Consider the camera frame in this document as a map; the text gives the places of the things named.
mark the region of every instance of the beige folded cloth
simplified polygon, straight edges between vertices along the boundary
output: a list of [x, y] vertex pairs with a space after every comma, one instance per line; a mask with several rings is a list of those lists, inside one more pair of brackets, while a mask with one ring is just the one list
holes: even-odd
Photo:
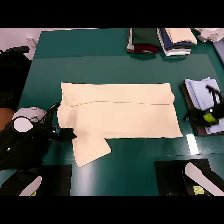
[[106, 139], [182, 137], [170, 84], [62, 83], [58, 121], [71, 127], [79, 167], [111, 152]]
[[170, 40], [175, 44], [181, 41], [197, 44], [197, 39], [190, 28], [165, 28]]

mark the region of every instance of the table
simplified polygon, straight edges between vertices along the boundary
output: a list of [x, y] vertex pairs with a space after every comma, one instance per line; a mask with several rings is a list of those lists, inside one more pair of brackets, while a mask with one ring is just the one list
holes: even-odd
[[126, 51], [128, 29], [42, 32], [19, 108], [47, 109], [61, 101], [61, 82], [118, 84], [171, 83], [183, 138], [107, 140], [112, 153], [78, 168], [71, 142], [52, 141], [44, 164], [73, 164], [71, 195], [158, 195], [154, 161], [208, 158], [224, 178], [224, 137], [196, 136], [200, 155], [191, 155], [190, 123], [179, 89], [185, 78], [215, 78], [222, 88], [224, 68], [211, 43], [194, 46], [191, 55], [167, 58]]

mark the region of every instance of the white wall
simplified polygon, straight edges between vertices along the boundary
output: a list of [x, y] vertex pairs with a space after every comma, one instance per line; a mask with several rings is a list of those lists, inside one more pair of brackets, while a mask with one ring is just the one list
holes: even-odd
[[[0, 28], [0, 50], [5, 51], [11, 47], [28, 45], [27, 37], [33, 37], [37, 42], [41, 31], [65, 30], [76, 28]], [[30, 52], [26, 54], [29, 59], [33, 59], [35, 49], [30, 47]]]

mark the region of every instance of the green table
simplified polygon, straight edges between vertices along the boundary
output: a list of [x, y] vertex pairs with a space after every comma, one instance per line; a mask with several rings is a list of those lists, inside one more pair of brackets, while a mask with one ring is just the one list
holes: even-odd
[[108, 140], [112, 153], [78, 168], [71, 142], [52, 141], [44, 164], [73, 164], [71, 195], [158, 195], [155, 160], [208, 158], [224, 178], [224, 137], [196, 137], [200, 155], [191, 155], [182, 118], [187, 107], [179, 89], [185, 78], [215, 78], [220, 88], [224, 68], [210, 43], [198, 43], [192, 54], [167, 58], [126, 51], [128, 29], [43, 32], [19, 107], [47, 109], [61, 101], [61, 82], [171, 83], [183, 138]]

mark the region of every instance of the dark green cloth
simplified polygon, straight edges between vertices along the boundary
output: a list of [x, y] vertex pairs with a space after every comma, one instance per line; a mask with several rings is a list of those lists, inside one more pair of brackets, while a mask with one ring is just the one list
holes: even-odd
[[155, 47], [160, 47], [159, 38], [156, 28], [133, 28], [132, 42], [135, 44], [150, 44]]

